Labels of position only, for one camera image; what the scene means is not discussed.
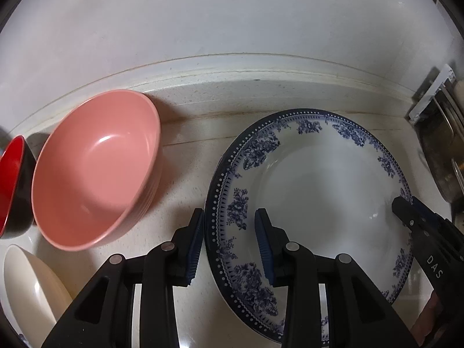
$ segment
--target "bowl rim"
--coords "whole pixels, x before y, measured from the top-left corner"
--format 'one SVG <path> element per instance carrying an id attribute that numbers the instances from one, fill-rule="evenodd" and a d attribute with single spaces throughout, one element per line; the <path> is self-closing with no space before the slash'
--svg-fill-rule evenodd
<path id="1" fill-rule="evenodd" d="M 108 95 L 108 94 L 113 94 L 113 93 L 125 93 L 125 94 L 132 94 L 133 96 L 136 96 L 138 98 L 141 98 L 143 99 L 143 101 L 145 101 L 145 103 L 147 103 L 148 107 L 151 109 L 151 111 L 153 112 L 153 116 L 154 116 L 154 120 L 155 120 L 155 124 L 157 125 L 158 127 L 158 130 L 157 130 L 157 134 L 155 136 L 155 144 L 154 144 L 154 155 L 152 156 L 151 158 L 151 162 L 150 164 L 148 165 L 148 169 L 147 169 L 147 172 L 145 173 L 145 177 L 143 178 L 143 181 L 141 182 L 140 184 L 140 187 L 138 188 L 136 194 L 134 195 L 134 197 L 132 198 L 130 204 L 126 207 L 126 209 L 124 210 L 124 212 L 122 212 L 122 214 L 118 217 L 118 219 L 116 221 L 114 221 L 108 229 L 106 229 L 103 233 L 101 233 L 99 236 L 95 237 L 94 239 L 92 239 L 91 241 L 88 241 L 84 244 L 78 244 L 78 245 L 64 245 L 64 244 L 61 244 L 57 241 L 55 241 L 54 239 L 50 238 L 50 236 L 48 236 L 48 234 L 42 229 L 41 225 L 40 225 L 40 222 L 39 222 L 39 219 L 37 218 L 36 216 L 36 210 L 35 210 L 35 206 L 34 206 L 34 189 L 35 189 L 35 181 L 36 181 L 36 172 L 37 170 L 39 169 L 39 164 L 40 164 L 40 159 L 42 157 L 42 154 L 44 152 L 44 150 L 46 149 L 47 145 L 49 144 L 50 142 L 50 138 L 53 137 L 53 134 L 63 125 L 63 123 L 66 121 L 66 119 L 71 116 L 72 114 L 74 114 L 78 109 L 80 109 L 82 106 L 84 106 L 85 104 L 88 104 L 88 103 L 91 103 L 92 101 L 94 101 L 95 99 L 97 98 L 101 98 L 102 96 L 104 95 Z M 37 164 L 36 164 L 36 167 L 34 169 L 34 175 L 32 177 L 32 190 L 31 190 L 31 201 L 32 201 L 32 212 L 34 214 L 34 219 L 36 221 L 36 224 L 37 224 L 37 227 L 39 228 L 41 234 L 45 237 L 45 239 L 51 243 L 53 246 L 55 246 L 56 248 L 60 249 L 60 250 L 64 250 L 64 251 L 81 251 L 81 250 L 86 250 L 88 248 L 91 248 L 92 246 L 96 245 L 98 242 L 100 242 L 101 240 L 103 240 L 105 237 L 107 237 L 108 235 L 110 235 L 114 230 L 116 230 L 119 225 L 121 225 L 121 223 L 125 220 L 125 218 L 130 214 L 130 212 L 134 209 L 135 205 L 137 204 L 137 201 L 138 199 L 140 198 L 147 182 L 149 181 L 149 178 L 150 178 L 150 174 L 152 173 L 153 171 L 153 167 L 155 166 L 155 162 L 156 162 L 156 159 L 158 158 L 159 156 L 159 148 L 160 148 L 160 142 L 161 142 L 161 121 L 160 121 L 160 116 L 158 114 L 158 110 L 156 109 L 155 107 L 155 104 L 151 101 L 151 99 L 149 97 L 147 97 L 145 94 L 143 93 L 140 93 L 140 92 L 137 92 L 137 91 L 134 91 L 134 90 L 129 90 L 129 89 L 114 89 L 114 90 L 108 90 L 108 91 L 104 91 L 102 93 L 99 93 L 97 95 L 94 95 L 93 97 L 87 99 L 86 101 L 84 101 L 83 103 L 81 103 L 80 105 L 76 106 L 75 108 L 73 108 L 61 121 L 60 123 L 53 129 L 53 131 L 50 133 L 50 135 L 48 136 L 47 140 L 45 141 L 45 144 L 43 145 L 42 147 L 42 150 L 40 151 L 40 154 L 39 154 L 39 157 L 37 158 Z"/>
<path id="2" fill-rule="evenodd" d="M 5 151 L 3 152 L 2 154 L 2 157 L 0 158 L 0 163 L 2 160 L 4 160 L 5 158 L 5 154 L 8 152 L 8 149 L 11 148 L 11 145 L 18 141 L 18 140 L 21 140 L 21 155 L 19 157 L 19 169 L 18 169 L 18 172 L 16 173 L 16 179 L 15 179 L 15 182 L 14 182 L 14 186 L 13 186 L 13 192 L 11 193 L 11 197 L 10 197 L 10 201 L 8 203 L 8 209 L 7 209 L 7 212 L 6 212 L 6 216 L 5 216 L 5 220 L 4 221 L 0 221 L 0 238 L 3 236 L 3 233 L 5 233 L 5 230 L 6 230 L 6 224 L 8 222 L 8 217 L 10 215 L 10 211 L 11 211 L 11 206 L 13 204 L 13 199 L 15 198 L 15 193 L 16 193 L 16 187 L 18 186 L 18 179 L 19 179 L 19 174 L 21 173 L 21 168 L 23 166 L 23 159 L 24 159 L 24 152 L 25 152 L 25 148 L 26 148 L 26 139 L 24 138 L 24 136 L 22 135 L 18 135 L 16 137 L 14 137 L 9 143 L 8 145 L 6 146 L 5 148 Z"/>

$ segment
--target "white wall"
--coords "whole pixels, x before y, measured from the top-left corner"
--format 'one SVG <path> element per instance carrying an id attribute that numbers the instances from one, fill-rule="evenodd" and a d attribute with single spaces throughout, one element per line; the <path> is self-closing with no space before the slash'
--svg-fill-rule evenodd
<path id="1" fill-rule="evenodd" d="M 459 67 L 462 48 L 432 0 L 23 0 L 0 33 L 0 127 L 101 79 L 134 87 L 237 59 L 214 54 L 275 54 L 231 64 L 341 77 L 407 101 L 433 67 Z"/>

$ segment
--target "red bowl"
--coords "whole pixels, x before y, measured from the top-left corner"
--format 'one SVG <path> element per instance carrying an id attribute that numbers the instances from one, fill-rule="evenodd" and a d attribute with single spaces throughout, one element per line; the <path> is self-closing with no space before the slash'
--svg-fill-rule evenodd
<path id="1" fill-rule="evenodd" d="M 24 137 L 11 140 L 0 159 L 0 238 L 17 237 L 34 221 L 31 186 L 35 164 Z"/>

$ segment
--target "black bowl exterior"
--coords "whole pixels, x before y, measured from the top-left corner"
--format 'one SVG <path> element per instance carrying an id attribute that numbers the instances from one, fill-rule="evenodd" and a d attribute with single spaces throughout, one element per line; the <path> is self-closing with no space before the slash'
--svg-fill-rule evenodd
<path id="1" fill-rule="evenodd" d="M 32 213 L 31 189 L 32 176 L 36 159 L 27 143 L 24 143 L 24 153 L 19 167 L 18 181 L 12 196 L 10 211 L 5 222 L 5 229 L 0 238 L 20 236 L 29 229 L 34 221 Z"/>

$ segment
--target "dish rack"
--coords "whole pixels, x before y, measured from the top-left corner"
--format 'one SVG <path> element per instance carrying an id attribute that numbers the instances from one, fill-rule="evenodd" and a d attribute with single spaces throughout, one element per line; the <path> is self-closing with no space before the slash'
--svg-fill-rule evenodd
<path id="1" fill-rule="evenodd" d="M 464 231 L 464 116 L 454 93 L 456 76 L 446 64 L 410 111 L 425 161 L 453 223 Z"/>

